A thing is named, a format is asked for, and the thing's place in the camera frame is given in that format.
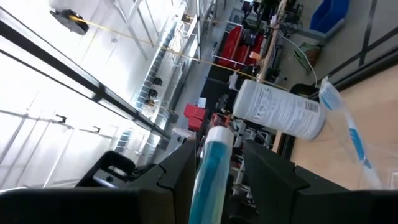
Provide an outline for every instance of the blue cylinder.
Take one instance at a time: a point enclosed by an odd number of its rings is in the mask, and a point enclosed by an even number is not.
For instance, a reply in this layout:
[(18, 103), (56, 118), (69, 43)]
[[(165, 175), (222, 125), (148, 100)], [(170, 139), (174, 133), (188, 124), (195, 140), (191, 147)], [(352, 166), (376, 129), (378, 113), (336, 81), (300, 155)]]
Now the blue cylinder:
[(228, 128), (210, 129), (193, 189), (189, 224), (221, 222), (233, 139)]

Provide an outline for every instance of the clear plastic bag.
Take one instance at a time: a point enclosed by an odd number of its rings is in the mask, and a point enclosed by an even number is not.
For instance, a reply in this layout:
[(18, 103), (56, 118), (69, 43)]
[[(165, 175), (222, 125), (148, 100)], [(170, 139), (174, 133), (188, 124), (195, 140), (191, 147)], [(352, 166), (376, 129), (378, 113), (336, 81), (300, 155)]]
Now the clear plastic bag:
[(358, 178), (355, 188), (398, 189), (398, 143), (371, 142), (363, 138), (352, 113), (327, 78), (322, 80), (319, 97), (333, 134), (360, 169), (360, 175), (352, 177)]

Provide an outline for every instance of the yellow cable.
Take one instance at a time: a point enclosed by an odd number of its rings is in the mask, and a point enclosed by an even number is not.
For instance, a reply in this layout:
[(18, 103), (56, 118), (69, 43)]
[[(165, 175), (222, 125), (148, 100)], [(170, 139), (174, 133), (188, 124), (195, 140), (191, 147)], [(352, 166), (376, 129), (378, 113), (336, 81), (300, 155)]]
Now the yellow cable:
[[(130, 35), (123, 34), (122, 32), (119, 32), (119, 31), (117, 31), (117, 30), (110, 29), (110, 28), (108, 28), (108, 27), (105, 27), (105, 26), (102, 26), (102, 25), (99, 25), (99, 24), (97, 24), (97, 23), (90, 22), (90, 21), (87, 21), (87, 20), (84, 20), (84, 19), (80, 19), (80, 18), (77, 18), (77, 17), (75, 17), (75, 16), (70, 16), (70, 19), (73, 20), (73, 21), (85, 22), (85, 23), (87, 23), (87, 24), (89, 24), (89, 25), (98, 27), (98, 28), (100, 28), (100, 29), (103, 29), (103, 30), (106, 30), (106, 31), (110, 31), (110, 32), (114, 32), (114, 33), (116, 33), (116, 34), (122, 35), (122, 36), (124, 36), (124, 37), (128, 37), (128, 38), (130, 38), (130, 39), (134, 39), (134, 38), (133, 38), (132, 36), (130, 36)], [(139, 42), (143, 42), (143, 43), (147, 43), (147, 44), (151, 44), (151, 45), (152, 45), (152, 43), (149, 42), (149, 41), (147, 41), (147, 40), (138, 39), (138, 41), (139, 41)], [(160, 47), (160, 48), (162, 48), (162, 49), (164, 49), (164, 50), (166, 50), (166, 51), (168, 51), (168, 52), (171, 52), (171, 53), (173, 53), (173, 54), (175, 54), (175, 55), (178, 55), (178, 56), (181, 56), (181, 57), (186, 57), (186, 58), (189, 58), (189, 59), (194, 60), (194, 61), (197, 61), (197, 62), (207, 63), (207, 64), (212, 65), (212, 66), (220, 67), (220, 68), (223, 68), (223, 69), (232, 71), (232, 72), (239, 73), (239, 74), (241, 74), (241, 75), (243, 75), (243, 76), (246, 76), (246, 77), (249, 77), (249, 78), (253, 78), (253, 79), (259, 80), (257, 77), (255, 77), (255, 76), (253, 76), (253, 75), (246, 74), (246, 73), (244, 73), (244, 72), (241, 72), (241, 71), (239, 71), (239, 70), (235, 70), (235, 69), (233, 69), (233, 68), (229, 68), (229, 67), (225, 67), (225, 66), (222, 66), (222, 65), (218, 65), (218, 64), (216, 64), (216, 63), (208, 62), (208, 61), (206, 61), (206, 60), (201, 60), (201, 59), (198, 59), (198, 58), (194, 58), (194, 57), (191, 57), (191, 56), (189, 56), (189, 55), (185, 55), (185, 54), (183, 54), (183, 53), (176, 52), (176, 51), (174, 51), (174, 50), (172, 50), (172, 49), (169, 49), (169, 48), (167, 48), (167, 47), (163, 47), (163, 46), (156, 46), (156, 47)], [(279, 88), (279, 89), (281, 89), (281, 90), (288, 91), (288, 89), (283, 88), (283, 87), (281, 87), (281, 86), (278, 86), (278, 85), (276, 85), (276, 84), (274, 84), (274, 83), (271, 83), (271, 82), (268, 82), (268, 81), (265, 81), (265, 80), (261, 80), (261, 82), (266, 83), (266, 84), (268, 84), (268, 85), (272, 85), (272, 86), (274, 86), (274, 87), (276, 87), (276, 88)]]

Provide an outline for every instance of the black equipment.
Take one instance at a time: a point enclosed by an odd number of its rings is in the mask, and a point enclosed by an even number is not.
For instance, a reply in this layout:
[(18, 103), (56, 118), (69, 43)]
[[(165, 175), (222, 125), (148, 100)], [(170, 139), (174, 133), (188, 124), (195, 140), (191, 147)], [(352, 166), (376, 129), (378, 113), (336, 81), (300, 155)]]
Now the black equipment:
[(148, 96), (149, 96), (149, 97), (156, 98), (156, 97), (157, 97), (157, 91), (156, 91), (155, 89), (150, 89), (150, 90), (148, 91)]
[(161, 78), (159, 78), (159, 77), (155, 77), (153, 84), (157, 85), (157, 86), (162, 86), (163, 80)]
[(248, 47), (256, 44), (257, 30), (244, 29), (241, 45), (247, 45)]
[(398, 191), (349, 191), (253, 141), (243, 156), (258, 223), (398, 223)]
[(275, 14), (278, 6), (278, 0), (262, 0), (261, 4), (255, 4), (254, 12), (257, 14), (257, 23), (269, 21), (272, 15)]
[(74, 189), (20, 189), (0, 195), (1, 223), (188, 223), (195, 141), (159, 165), (136, 167), (110, 151)]

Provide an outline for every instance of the white cap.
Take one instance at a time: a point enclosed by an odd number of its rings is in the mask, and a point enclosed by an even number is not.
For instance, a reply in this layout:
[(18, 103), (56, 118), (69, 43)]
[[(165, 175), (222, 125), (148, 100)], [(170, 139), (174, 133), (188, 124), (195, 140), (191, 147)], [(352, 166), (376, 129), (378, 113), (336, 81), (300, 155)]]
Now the white cap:
[(221, 142), (225, 144), (232, 153), (232, 146), (234, 143), (234, 134), (228, 128), (217, 126), (211, 128), (206, 137), (206, 142), (210, 141)]

